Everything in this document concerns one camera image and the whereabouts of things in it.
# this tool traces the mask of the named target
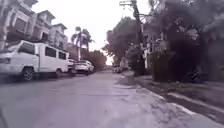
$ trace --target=car wheel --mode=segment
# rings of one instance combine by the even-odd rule
[[[71,77],[75,77],[75,76],[76,76],[76,71],[75,71],[74,69],[70,69],[70,70],[69,70],[69,75],[70,75]]]
[[[86,76],[89,76],[89,71],[86,71],[85,75],[86,75]]]
[[[56,72],[55,72],[55,77],[56,77],[56,78],[60,78],[61,75],[62,75],[62,71],[61,71],[61,69],[57,69]]]
[[[22,79],[24,81],[31,81],[34,78],[33,68],[24,68],[22,71]]]

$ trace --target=balcony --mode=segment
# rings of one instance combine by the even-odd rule
[[[25,22],[29,21],[29,16],[22,11],[17,11],[17,18],[24,20]]]
[[[20,1],[19,5],[20,5],[19,10],[22,11],[23,13],[29,15],[32,12],[31,7],[29,7],[27,4]]]

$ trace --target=utility pole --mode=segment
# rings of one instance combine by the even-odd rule
[[[141,29],[141,20],[140,20],[140,13],[138,10],[137,6],[137,0],[130,0],[130,1],[120,1],[120,6],[131,6],[134,9],[133,16],[135,17],[136,20],[136,26],[137,26],[137,43],[139,44],[144,44],[144,39],[143,39],[143,32]]]
[[[136,41],[140,49],[142,49],[142,46],[144,43],[144,38],[143,38],[143,32],[141,28],[141,20],[140,20],[140,14],[137,6],[137,0],[129,0],[129,1],[121,1],[120,6],[131,6],[134,9],[133,16],[135,17],[136,20],[136,26],[137,26],[137,31],[136,31]],[[140,74],[145,74],[145,60],[143,58],[143,55],[141,58],[138,60],[138,66],[139,66],[139,71],[141,72]]]

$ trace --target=road marking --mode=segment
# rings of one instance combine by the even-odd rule
[[[187,114],[190,114],[190,115],[195,115],[195,114],[196,114],[195,112],[192,112],[191,110],[189,110],[189,109],[187,109],[187,108],[185,108],[185,107],[183,107],[183,106],[181,106],[181,105],[179,105],[179,104],[176,104],[176,103],[171,103],[171,104],[172,104],[173,106],[175,106],[175,107],[181,109],[182,111],[184,111],[184,112],[187,113]]]

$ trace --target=roof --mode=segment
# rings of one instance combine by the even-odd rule
[[[49,12],[48,10],[39,12],[38,15],[41,15],[41,14],[44,14],[44,13],[46,13],[47,15],[49,15],[52,19],[55,19],[55,16],[51,12]]]
[[[62,23],[52,25],[51,27],[57,27],[57,26],[61,26],[63,29],[67,29],[67,27]]]

